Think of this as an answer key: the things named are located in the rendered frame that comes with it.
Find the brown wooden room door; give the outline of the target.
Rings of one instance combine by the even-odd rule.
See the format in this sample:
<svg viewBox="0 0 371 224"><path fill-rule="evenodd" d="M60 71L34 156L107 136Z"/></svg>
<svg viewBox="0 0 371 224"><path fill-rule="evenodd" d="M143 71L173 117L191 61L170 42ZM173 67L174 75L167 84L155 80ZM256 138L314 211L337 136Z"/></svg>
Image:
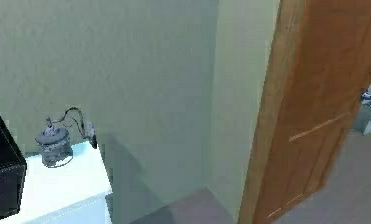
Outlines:
<svg viewBox="0 0 371 224"><path fill-rule="evenodd" d="M326 184L371 83L371 0L280 0L237 224Z"/></svg>

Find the white cabinet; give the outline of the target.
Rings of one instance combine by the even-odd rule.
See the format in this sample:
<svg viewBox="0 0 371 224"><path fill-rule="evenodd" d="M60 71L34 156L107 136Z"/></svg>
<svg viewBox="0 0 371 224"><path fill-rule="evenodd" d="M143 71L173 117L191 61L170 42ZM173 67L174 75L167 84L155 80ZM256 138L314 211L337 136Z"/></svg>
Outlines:
<svg viewBox="0 0 371 224"><path fill-rule="evenodd" d="M39 155L26 159L20 211L0 224L112 224L106 197L112 187L99 149L72 146L64 166L47 168Z"/></svg>

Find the black box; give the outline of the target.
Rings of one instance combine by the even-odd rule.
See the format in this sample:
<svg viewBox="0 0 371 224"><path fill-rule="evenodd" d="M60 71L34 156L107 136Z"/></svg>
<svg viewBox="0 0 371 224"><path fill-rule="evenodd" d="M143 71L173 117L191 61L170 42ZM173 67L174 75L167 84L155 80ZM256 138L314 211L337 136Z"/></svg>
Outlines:
<svg viewBox="0 0 371 224"><path fill-rule="evenodd" d="M0 220L20 211L27 164L0 116Z"/></svg>

